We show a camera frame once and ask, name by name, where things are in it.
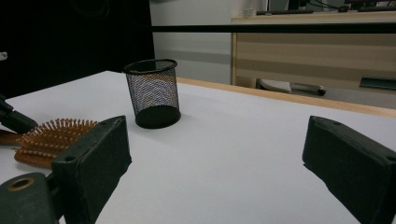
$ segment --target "pencil holder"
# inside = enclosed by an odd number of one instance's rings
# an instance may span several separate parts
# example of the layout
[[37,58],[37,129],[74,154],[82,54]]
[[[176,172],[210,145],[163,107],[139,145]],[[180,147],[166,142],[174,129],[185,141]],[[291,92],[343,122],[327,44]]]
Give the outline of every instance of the pencil holder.
[[180,119],[175,67],[170,59],[146,60],[124,67],[135,122],[147,129],[160,129]]

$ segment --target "hairbrush head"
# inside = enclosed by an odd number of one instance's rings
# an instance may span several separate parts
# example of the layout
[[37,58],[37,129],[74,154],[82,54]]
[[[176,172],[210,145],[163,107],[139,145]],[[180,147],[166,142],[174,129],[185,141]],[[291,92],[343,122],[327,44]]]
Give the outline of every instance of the hairbrush head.
[[56,119],[24,134],[17,143],[15,160],[50,169],[50,163],[97,124],[84,119]]

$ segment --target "white table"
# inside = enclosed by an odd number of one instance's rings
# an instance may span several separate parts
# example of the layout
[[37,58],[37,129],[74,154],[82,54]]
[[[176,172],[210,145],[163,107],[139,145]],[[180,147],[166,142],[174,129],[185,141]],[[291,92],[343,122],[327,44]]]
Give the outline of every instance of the white table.
[[[396,119],[177,86],[182,117],[160,130],[134,123],[126,78],[118,73],[7,102],[38,123],[126,115],[133,163],[97,223],[358,223],[303,166],[309,116],[338,120],[396,149]],[[13,154],[0,147],[1,183],[50,173],[15,162]]]

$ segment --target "wooden desk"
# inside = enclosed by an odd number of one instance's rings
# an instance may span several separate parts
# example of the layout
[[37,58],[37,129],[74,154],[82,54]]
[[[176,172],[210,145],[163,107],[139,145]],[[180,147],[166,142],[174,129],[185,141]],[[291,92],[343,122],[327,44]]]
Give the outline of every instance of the wooden desk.
[[[134,123],[126,79],[118,73],[7,102],[38,123],[126,116],[133,163],[97,223],[356,224],[303,166],[309,117],[335,119],[396,148],[394,110],[185,78],[178,79],[177,90],[181,119],[160,130]],[[26,173],[50,173],[16,163],[13,155],[0,147],[1,183]]]
[[[396,12],[314,13],[235,18],[233,24],[396,22]],[[233,34],[233,84],[256,78],[359,91],[362,77],[396,78],[396,34]]]

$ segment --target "black curtain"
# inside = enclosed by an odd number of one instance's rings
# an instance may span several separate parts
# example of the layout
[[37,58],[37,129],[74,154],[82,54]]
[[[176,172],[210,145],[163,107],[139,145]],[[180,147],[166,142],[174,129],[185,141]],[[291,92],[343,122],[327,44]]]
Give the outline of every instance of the black curtain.
[[41,90],[154,58],[149,1],[13,0],[0,3],[0,93]]

